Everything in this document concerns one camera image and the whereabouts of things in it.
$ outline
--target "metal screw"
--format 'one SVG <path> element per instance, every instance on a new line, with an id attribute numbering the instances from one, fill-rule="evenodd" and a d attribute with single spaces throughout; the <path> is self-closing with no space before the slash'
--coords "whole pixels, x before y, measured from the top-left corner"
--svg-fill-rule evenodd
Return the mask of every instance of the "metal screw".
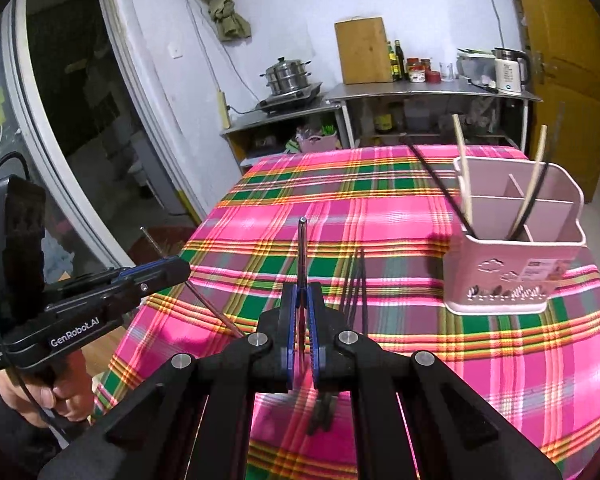
<path id="1" fill-rule="evenodd" d="M 435 360 L 436 358 L 433 357 L 431 352 L 418 352 L 416 354 L 416 362 L 422 366 L 431 366 Z"/>
<path id="2" fill-rule="evenodd" d="M 340 332 L 338 334 L 338 339 L 340 339 L 340 341 L 342 341 L 345 345 L 353 345 L 353 343 L 358 340 L 358 334 L 352 330 L 345 330 L 344 332 Z"/>
<path id="3" fill-rule="evenodd" d="M 171 366 L 182 369 L 191 364 L 191 356 L 189 354 L 176 354 L 171 358 Z"/>
<path id="4" fill-rule="evenodd" d="M 262 346 L 268 340 L 269 340 L 269 338 L 267 337 L 267 334 L 262 333 L 262 332 L 254 332 L 247 338 L 247 341 L 249 342 L 249 344 L 253 345 L 253 346 Z"/>

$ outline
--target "white wall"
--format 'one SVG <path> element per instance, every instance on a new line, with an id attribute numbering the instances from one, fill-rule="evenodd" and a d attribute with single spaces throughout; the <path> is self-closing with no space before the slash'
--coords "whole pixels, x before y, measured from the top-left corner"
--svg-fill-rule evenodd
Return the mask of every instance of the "white wall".
<path id="1" fill-rule="evenodd" d="M 512 0 L 495 0 L 505 45 L 522 46 Z M 400 40 L 407 57 L 439 62 L 456 59 L 456 48 L 491 50 L 500 46 L 490 0 L 235 0 L 250 23 L 253 37 L 229 47 L 238 69 L 259 95 L 266 96 L 258 75 L 279 56 L 311 59 L 313 80 L 324 89 L 342 81 L 335 22 L 353 16 L 382 16 L 387 38 Z M 246 107 L 248 94 L 238 105 Z"/>
<path id="2" fill-rule="evenodd" d="M 194 32 L 186 0 L 133 0 L 156 72 L 192 150 L 193 171 L 203 179 L 202 202 L 213 205 L 240 174 L 220 137 L 213 79 Z M 333 24 L 352 16 L 382 16 L 387 35 L 400 39 L 407 56 L 452 62 L 456 48 L 500 44 L 490 0 L 235 0 L 253 37 L 227 49 L 237 70 L 261 99 L 269 94 L 258 75 L 279 56 L 312 60 L 312 80 L 328 90 L 342 80 Z M 496 0 L 505 44 L 520 48 L 512 0 Z M 192 2 L 203 41 L 227 102 L 247 110 L 256 99 L 240 82 L 215 36 L 206 7 Z"/>
<path id="3" fill-rule="evenodd" d="M 192 28 L 185 0 L 131 0 L 143 45 L 134 50 L 151 57 L 169 110 L 154 110 L 163 116 L 173 113 L 176 145 L 184 173 L 200 205 L 209 212 L 240 179 L 240 170 L 226 141 L 220 136 L 221 121 L 211 76 Z M 170 46 L 182 54 L 174 58 Z"/>

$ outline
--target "pot lid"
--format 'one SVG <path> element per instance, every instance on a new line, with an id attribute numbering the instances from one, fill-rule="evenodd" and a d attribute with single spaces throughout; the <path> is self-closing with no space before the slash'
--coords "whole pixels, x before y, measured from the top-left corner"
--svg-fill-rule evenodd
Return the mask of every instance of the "pot lid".
<path id="1" fill-rule="evenodd" d="M 269 68 L 288 68 L 289 66 L 297 66 L 299 64 L 304 64 L 304 61 L 300 59 L 285 59 L 283 56 L 279 57 L 278 62 Z"/>

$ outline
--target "table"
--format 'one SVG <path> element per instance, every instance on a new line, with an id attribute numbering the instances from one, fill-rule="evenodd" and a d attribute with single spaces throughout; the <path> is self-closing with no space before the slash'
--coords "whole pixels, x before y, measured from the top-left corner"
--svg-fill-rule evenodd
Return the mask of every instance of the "table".
<path id="1" fill-rule="evenodd" d="M 503 92 L 494 94 L 461 79 L 443 81 L 442 83 L 411 83 L 410 81 L 361 83 L 355 85 L 346 85 L 344 83 L 340 83 L 327 92 L 324 96 L 324 99 L 327 102 L 339 102 L 342 106 L 342 114 L 344 116 L 345 124 L 348 127 L 347 133 L 350 135 L 350 142 L 353 146 L 349 108 L 347 107 L 348 100 L 382 96 L 396 96 L 405 98 L 413 95 L 467 95 L 477 97 L 520 99 L 522 101 L 522 132 L 520 134 L 520 149 L 523 153 L 526 150 L 529 101 L 542 102 L 540 97 L 527 90 L 523 90 L 520 95 L 505 94 Z"/>
<path id="2" fill-rule="evenodd" d="M 523 158 L 513 148 L 471 155 Z M 423 152 L 450 187 L 453 146 Z M 600 274 L 583 249 L 541 315 L 455 316 L 442 303 L 450 207 L 405 146 L 263 161 L 221 200 L 185 246 L 193 281 L 245 331 L 295 278 L 306 215 L 309 276 L 336 305 L 343 262 L 365 247 L 370 336 L 385 349 L 435 352 L 573 478 L 600 445 Z M 183 286 L 154 294 L 110 363 L 96 415 L 172 354 L 206 356 L 231 336 Z M 330 433 L 308 437 L 310 374 L 289 395 L 258 395 L 247 478 L 356 478 L 349 397 Z"/>

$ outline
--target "pink utensil holder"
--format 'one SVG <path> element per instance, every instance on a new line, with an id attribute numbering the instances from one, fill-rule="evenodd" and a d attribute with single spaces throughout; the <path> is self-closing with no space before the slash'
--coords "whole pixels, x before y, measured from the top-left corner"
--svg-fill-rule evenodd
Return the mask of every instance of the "pink utensil holder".
<path id="1" fill-rule="evenodd" d="M 338 149 L 338 133 L 329 136 L 312 136 L 298 141 L 303 153 L 332 152 Z"/>
<path id="2" fill-rule="evenodd" d="M 538 314 L 546 309 L 586 237 L 582 190 L 550 164 L 519 241 L 507 237 L 524 200 L 534 163 L 468 156 L 475 234 L 454 231 L 443 257 L 446 307 L 461 315 Z M 460 158 L 454 169 L 464 190 Z"/>

